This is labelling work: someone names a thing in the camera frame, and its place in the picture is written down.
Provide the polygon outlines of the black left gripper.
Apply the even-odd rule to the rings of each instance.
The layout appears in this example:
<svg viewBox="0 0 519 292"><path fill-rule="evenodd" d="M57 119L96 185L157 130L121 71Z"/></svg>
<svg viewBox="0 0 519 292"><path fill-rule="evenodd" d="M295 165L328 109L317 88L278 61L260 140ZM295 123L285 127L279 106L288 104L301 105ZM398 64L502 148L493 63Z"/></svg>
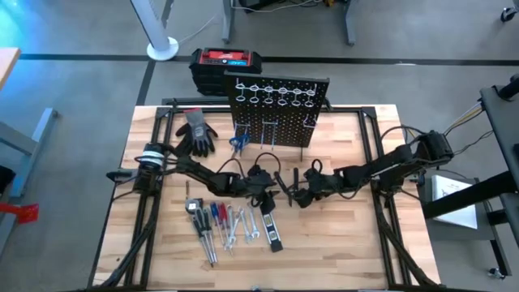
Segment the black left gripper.
<svg viewBox="0 0 519 292"><path fill-rule="evenodd" d="M264 193L261 203L262 213L271 213L276 207L274 197L279 191L266 191L269 187L276 186L277 182L271 174L259 165L253 165L247 172L248 177L238 181L237 197L258 197Z"/></svg>

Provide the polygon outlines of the red handled screwdriver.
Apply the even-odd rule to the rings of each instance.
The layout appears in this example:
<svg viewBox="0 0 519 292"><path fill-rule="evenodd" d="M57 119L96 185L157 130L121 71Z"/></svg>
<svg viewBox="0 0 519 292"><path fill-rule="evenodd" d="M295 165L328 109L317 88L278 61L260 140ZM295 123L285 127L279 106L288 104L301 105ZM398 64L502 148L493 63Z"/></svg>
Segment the red handled screwdriver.
<svg viewBox="0 0 519 292"><path fill-rule="evenodd" d="M228 227L229 227L229 219L228 219L228 213L227 213L225 204L224 203L219 203L218 204L218 210L219 210L219 217L220 217L221 223L223 225L223 229L224 229L225 237L226 237L225 249L232 256L233 252L232 252L232 246L230 245L230 241L229 241L229 229L228 229Z"/></svg>

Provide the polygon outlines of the long silver combination wrench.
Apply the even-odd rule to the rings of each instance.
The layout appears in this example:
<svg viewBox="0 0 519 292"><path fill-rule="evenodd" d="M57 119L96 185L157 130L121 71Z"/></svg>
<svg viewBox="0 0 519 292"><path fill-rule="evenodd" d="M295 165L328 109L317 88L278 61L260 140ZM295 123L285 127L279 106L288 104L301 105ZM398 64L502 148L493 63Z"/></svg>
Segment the long silver combination wrench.
<svg viewBox="0 0 519 292"><path fill-rule="evenodd" d="M224 205L224 222L225 230L227 231L227 249L232 253L234 244L236 243L236 228L239 223L239 217L234 215L232 205Z"/></svg>

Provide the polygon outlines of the blue handled screwdriver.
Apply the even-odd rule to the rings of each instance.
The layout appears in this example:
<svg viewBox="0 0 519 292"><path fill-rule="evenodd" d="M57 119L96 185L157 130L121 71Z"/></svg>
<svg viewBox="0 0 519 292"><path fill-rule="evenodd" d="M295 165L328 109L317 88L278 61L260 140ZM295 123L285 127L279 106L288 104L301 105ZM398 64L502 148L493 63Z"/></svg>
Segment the blue handled screwdriver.
<svg viewBox="0 0 519 292"><path fill-rule="evenodd" d="M223 247L225 247L225 240L224 240L222 232L221 232L222 225L221 225L220 214L219 214L217 203L216 202L212 202L210 204L210 209L211 209L213 220L215 221L215 224L216 224L216 227L217 227L217 232L218 232L219 237L221 239L221 244L222 244Z"/></svg>

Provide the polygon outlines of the black tape measure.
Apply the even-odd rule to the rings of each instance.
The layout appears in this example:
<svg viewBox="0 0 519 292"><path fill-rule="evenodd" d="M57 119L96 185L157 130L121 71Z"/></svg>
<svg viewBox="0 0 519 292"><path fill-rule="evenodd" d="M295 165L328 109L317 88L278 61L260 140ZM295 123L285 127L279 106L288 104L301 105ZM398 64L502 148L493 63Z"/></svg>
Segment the black tape measure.
<svg viewBox="0 0 519 292"><path fill-rule="evenodd" d="M190 198L190 199L186 199L185 209L186 209L187 213L194 215L195 211L198 208L202 208L203 205L204 205L204 201L201 198Z"/></svg>

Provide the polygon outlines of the black perforated pegboard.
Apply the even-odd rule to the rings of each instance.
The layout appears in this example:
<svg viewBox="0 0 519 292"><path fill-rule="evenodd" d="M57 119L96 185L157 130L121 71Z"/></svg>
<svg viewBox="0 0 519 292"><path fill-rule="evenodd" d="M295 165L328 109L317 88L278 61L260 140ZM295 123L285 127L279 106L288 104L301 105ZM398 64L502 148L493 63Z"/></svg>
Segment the black perforated pegboard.
<svg viewBox="0 0 519 292"><path fill-rule="evenodd" d="M274 88L285 87L287 89L299 88L303 91L313 89L317 84L316 96L312 98L315 106L307 108L304 105L295 107L292 105L280 106L277 99L281 96L273 93L274 103L266 105L262 101L251 104L249 101L238 102L235 100L240 92L235 89L237 81L244 83L247 87L257 84L259 87ZM303 78L279 75L261 75L250 73L238 73L227 71L224 73L225 93L228 97L230 113L234 129L234 138L246 136L248 144L258 144L262 131L262 119L267 122L279 120L276 133L276 146L287 146L295 148L307 148L315 129L305 128L302 123L308 114L320 116L321 109L326 106L327 91L330 84L329 78ZM271 148L272 126L266 127L264 146Z"/></svg>

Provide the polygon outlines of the grey glove with red cuff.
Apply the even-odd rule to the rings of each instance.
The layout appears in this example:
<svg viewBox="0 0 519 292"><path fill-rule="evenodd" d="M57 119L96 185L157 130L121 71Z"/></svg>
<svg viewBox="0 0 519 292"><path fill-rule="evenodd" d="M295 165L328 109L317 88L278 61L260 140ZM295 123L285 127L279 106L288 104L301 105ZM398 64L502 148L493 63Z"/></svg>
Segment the grey glove with red cuff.
<svg viewBox="0 0 519 292"><path fill-rule="evenodd" d="M211 136L217 138L218 134L205 122L202 109L188 110L186 118L189 126L187 147L190 152L197 157L207 157L210 152L215 152Z"/></svg>

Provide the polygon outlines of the black work glove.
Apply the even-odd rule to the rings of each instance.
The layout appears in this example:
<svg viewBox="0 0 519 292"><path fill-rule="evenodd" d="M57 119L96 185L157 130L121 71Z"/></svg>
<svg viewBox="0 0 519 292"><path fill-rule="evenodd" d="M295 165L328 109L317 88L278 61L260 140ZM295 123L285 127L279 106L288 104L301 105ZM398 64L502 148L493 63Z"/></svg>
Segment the black work glove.
<svg viewBox="0 0 519 292"><path fill-rule="evenodd" d="M175 133L177 137L182 137L179 144L175 147L176 156L189 156L189 155L195 155L195 145L194 145L194 138L192 137L191 133L191 126L186 123L182 125Z"/></svg>

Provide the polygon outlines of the red and black toolbox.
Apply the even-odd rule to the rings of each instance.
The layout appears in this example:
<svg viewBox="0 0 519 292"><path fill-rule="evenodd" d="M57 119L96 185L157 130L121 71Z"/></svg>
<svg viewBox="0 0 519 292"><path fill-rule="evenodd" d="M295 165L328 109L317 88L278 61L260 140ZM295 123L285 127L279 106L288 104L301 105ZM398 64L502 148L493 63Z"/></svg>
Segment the red and black toolbox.
<svg viewBox="0 0 519 292"><path fill-rule="evenodd" d="M246 49L196 49L191 55L189 69L199 93L223 97L225 71L260 74L262 57Z"/></svg>

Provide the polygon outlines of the grey desk leg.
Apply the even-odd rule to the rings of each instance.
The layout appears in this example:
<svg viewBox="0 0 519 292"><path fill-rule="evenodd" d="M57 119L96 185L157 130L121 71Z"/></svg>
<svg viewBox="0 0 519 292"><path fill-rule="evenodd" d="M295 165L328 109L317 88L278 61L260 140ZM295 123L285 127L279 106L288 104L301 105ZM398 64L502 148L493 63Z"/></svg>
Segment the grey desk leg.
<svg viewBox="0 0 519 292"><path fill-rule="evenodd" d="M345 39L346 44L354 46L356 44L356 36L354 31L354 11L358 0L345 0L344 21L345 21Z"/></svg>
<svg viewBox="0 0 519 292"><path fill-rule="evenodd" d="M234 28L234 0L222 0L222 36L225 44L229 44Z"/></svg>

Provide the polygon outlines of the white pole with round base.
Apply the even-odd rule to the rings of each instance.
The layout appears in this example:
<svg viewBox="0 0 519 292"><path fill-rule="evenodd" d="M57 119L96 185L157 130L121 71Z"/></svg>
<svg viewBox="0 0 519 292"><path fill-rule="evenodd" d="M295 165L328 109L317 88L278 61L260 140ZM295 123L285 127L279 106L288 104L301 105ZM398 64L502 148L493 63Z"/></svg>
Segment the white pole with round base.
<svg viewBox="0 0 519 292"><path fill-rule="evenodd" d="M155 61L173 58L179 43L168 36L153 0L130 0L137 18L148 38L147 54Z"/></svg>

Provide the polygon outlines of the black side cart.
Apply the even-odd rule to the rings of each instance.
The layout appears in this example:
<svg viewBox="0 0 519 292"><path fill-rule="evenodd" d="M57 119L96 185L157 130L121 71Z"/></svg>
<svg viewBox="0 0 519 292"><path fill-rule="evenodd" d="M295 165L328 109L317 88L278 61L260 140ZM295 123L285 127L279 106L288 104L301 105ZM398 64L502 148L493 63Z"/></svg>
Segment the black side cart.
<svg viewBox="0 0 519 292"><path fill-rule="evenodd" d="M488 225L509 224L519 247L519 73L505 86L480 90L480 101L508 169L423 207L426 219L483 204Z"/></svg>

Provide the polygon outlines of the wooden desk top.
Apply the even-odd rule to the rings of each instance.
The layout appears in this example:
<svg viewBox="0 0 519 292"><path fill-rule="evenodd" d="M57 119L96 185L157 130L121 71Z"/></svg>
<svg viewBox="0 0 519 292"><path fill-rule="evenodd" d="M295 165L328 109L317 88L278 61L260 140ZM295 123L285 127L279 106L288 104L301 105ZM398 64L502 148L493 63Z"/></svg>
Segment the wooden desk top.
<svg viewBox="0 0 519 292"><path fill-rule="evenodd" d="M15 47L0 48L0 91L8 80L16 62L21 55L21 49Z"/></svg>

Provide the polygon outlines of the black aluminium table frame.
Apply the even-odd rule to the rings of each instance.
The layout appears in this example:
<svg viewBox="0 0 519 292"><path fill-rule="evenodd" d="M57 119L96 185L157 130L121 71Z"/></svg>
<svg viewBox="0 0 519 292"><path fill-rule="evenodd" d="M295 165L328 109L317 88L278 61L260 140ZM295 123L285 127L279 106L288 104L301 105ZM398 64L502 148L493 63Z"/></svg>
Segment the black aluminium table frame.
<svg viewBox="0 0 519 292"><path fill-rule="evenodd" d="M239 172L260 164L280 171L286 183L293 181L293 168L304 171L314 159L323 162L328 174L364 164L403 140L393 130L399 122L394 105L337 106L320 115L308 148L271 150L251 144L235 162L228 143L233 134L230 115L217 107L206 109L205 115L219 135L216 153L203 159L206 167ZM369 188L350 200L332 195L304 209L290 207L286 196L278 193L273 216L283 250L273 253L265 234L246 243L239 231L233 255L217 246L218 261L212 267L184 207L189 196L214 201L213 194L192 178L166 177L155 237L138 252L134 276L121 281L120 290L356 290L388 284Z"/></svg>

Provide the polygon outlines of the grey desk frame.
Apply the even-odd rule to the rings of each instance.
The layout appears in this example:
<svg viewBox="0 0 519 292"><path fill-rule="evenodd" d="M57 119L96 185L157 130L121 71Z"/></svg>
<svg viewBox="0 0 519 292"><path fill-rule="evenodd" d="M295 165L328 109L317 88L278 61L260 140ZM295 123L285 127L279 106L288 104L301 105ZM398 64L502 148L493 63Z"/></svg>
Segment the grey desk frame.
<svg viewBox="0 0 519 292"><path fill-rule="evenodd" d="M37 161L38 154L44 144L45 137L54 125L55 118L58 112L53 108L46 108L41 115L40 121L31 136L25 135L15 128L0 122L0 144L13 148L14 150L23 154L21 165L11 184L8 184L9 201L7 207L11 207L13 211L17 208L22 211L24 208L20 205L12 205L18 198L20 198L26 189L27 182L31 176L33 166ZM22 223L22 216L2 210L2 219L0 220L0 255L3 253L6 242L11 235L11 231L15 227L15 222Z"/></svg>

